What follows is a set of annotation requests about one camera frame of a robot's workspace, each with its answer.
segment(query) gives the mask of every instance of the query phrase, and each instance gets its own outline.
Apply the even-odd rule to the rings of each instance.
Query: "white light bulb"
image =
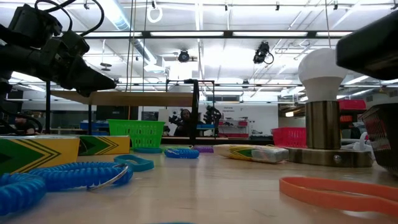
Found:
[[[318,49],[303,58],[298,78],[305,86],[308,101],[335,101],[347,70],[336,65],[333,49]]]

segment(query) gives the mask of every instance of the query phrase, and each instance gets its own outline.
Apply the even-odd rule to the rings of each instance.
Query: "orange rubber band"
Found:
[[[299,201],[323,208],[379,212],[398,217],[398,189],[394,187],[312,177],[284,177],[279,180],[279,190]]]

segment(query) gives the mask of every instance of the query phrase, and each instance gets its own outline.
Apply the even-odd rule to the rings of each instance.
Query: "table surface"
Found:
[[[34,208],[0,218],[0,223],[398,223],[378,213],[330,210],[279,192],[285,176],[355,180],[398,187],[382,167],[342,169],[304,164],[263,164],[201,154],[171,159],[137,154],[155,169],[135,172],[131,182],[97,192],[50,192]],[[80,156],[112,161],[114,155]]]

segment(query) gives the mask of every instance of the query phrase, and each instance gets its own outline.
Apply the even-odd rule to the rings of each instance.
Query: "cardboard box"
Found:
[[[79,156],[129,154],[129,136],[79,136]]]
[[[76,162],[79,142],[74,136],[1,136],[0,175]]]

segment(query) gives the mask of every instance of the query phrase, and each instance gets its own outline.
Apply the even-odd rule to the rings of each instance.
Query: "green plastic basket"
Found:
[[[162,140],[164,122],[131,121],[109,119],[109,132],[112,136],[129,135],[132,148],[159,148]]]

